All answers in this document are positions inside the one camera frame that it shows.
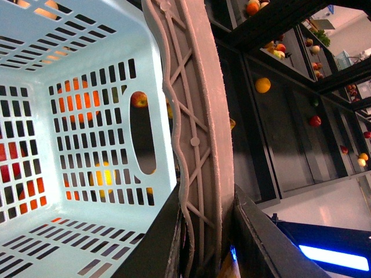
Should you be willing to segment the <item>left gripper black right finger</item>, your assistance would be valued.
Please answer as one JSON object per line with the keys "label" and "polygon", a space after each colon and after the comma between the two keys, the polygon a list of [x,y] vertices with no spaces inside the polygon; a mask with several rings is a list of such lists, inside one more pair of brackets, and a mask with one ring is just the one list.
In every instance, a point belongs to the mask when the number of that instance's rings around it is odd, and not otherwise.
{"label": "left gripper black right finger", "polygon": [[241,277],[329,277],[237,185],[231,237]]}

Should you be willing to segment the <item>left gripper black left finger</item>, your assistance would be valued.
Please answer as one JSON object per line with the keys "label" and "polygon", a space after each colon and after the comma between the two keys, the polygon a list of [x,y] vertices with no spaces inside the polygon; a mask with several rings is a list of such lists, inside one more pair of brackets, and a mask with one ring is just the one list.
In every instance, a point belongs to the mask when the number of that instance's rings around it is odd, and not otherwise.
{"label": "left gripper black left finger", "polygon": [[183,214],[176,185],[137,247],[112,277],[180,277]]}

